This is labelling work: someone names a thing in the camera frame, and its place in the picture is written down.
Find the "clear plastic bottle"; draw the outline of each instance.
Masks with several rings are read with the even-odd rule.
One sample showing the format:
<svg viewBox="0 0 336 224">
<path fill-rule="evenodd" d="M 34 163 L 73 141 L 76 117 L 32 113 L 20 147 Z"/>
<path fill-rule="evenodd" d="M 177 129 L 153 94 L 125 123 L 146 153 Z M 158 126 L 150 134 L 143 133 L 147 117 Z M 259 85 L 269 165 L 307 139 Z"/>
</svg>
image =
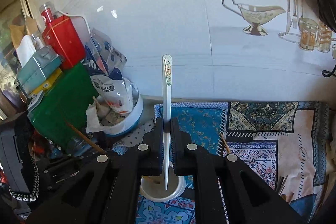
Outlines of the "clear plastic bottle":
<svg viewBox="0 0 336 224">
<path fill-rule="evenodd" d="M 35 47 L 36 50 L 39 50 L 39 49 L 41 49 L 45 46 L 45 42 L 44 42 L 43 37 L 42 37 L 42 35 L 39 31 L 34 32 L 31 35 L 31 38 L 33 40 L 34 47 Z"/>
<path fill-rule="evenodd" d="M 40 13 L 43 18 L 44 24 L 47 25 L 54 21 L 55 6 L 52 2 L 48 1 L 40 7 Z"/>
</svg>

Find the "yellow box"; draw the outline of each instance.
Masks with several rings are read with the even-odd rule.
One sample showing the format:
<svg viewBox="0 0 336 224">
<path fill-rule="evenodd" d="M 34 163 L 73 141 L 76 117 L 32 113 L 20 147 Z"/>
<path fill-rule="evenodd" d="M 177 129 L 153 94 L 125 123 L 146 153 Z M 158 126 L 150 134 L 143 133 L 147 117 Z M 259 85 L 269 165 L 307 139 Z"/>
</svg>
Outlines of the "yellow box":
<svg viewBox="0 0 336 224">
<path fill-rule="evenodd" d="M 44 81 L 41 85 L 39 85 L 36 89 L 33 90 L 31 94 L 29 94 L 29 98 L 35 97 L 41 90 L 47 90 L 52 87 L 53 83 L 55 83 L 56 79 L 61 75 L 62 70 L 57 68 L 49 78 Z"/>
</svg>

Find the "paper cup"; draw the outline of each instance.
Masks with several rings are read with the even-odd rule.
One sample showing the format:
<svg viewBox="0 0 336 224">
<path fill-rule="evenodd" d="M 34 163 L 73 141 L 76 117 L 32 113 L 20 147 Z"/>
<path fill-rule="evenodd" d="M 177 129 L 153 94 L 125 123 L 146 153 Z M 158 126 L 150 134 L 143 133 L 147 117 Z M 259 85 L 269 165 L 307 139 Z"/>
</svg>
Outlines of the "paper cup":
<svg viewBox="0 0 336 224">
<path fill-rule="evenodd" d="M 166 202 L 180 196 L 186 187 L 183 176 L 174 174 L 173 164 L 169 162 L 168 170 L 168 189 L 165 189 L 164 171 L 158 177 L 151 177 L 160 184 L 154 183 L 149 178 L 141 178 L 140 194 L 154 202 Z"/>
</svg>

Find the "teal tissue box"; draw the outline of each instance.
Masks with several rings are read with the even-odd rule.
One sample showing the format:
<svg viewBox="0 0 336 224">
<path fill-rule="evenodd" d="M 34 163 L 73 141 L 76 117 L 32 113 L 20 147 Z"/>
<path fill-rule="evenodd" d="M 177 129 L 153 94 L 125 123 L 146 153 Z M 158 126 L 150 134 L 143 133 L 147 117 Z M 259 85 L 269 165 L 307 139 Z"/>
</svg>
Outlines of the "teal tissue box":
<svg viewBox="0 0 336 224">
<path fill-rule="evenodd" d="M 30 94 L 61 65 L 61 59 L 51 46 L 35 52 L 26 65 L 17 73 L 23 90 Z"/>
</svg>

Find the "metal screw head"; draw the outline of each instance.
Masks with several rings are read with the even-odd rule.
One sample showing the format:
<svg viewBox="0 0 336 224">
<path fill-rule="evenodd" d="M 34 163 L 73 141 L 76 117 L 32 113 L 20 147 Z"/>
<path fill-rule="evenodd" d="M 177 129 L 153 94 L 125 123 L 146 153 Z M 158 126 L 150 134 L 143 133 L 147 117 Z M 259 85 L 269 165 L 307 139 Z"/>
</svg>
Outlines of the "metal screw head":
<svg viewBox="0 0 336 224">
<path fill-rule="evenodd" d="M 189 150 L 196 150 L 197 149 L 197 145 L 194 144 L 194 143 L 190 143 L 190 144 L 187 145 L 187 148 Z"/>
<path fill-rule="evenodd" d="M 148 145 L 146 145 L 145 143 L 139 144 L 138 149 L 140 151 L 146 151 L 148 149 Z"/>
<path fill-rule="evenodd" d="M 227 155 L 227 159 L 231 162 L 235 162 L 236 160 L 238 160 L 238 157 L 235 154 L 229 154 Z"/>
<path fill-rule="evenodd" d="M 98 162 L 105 162 L 107 161 L 108 157 L 106 155 L 100 155 L 97 157 Z"/>
</svg>

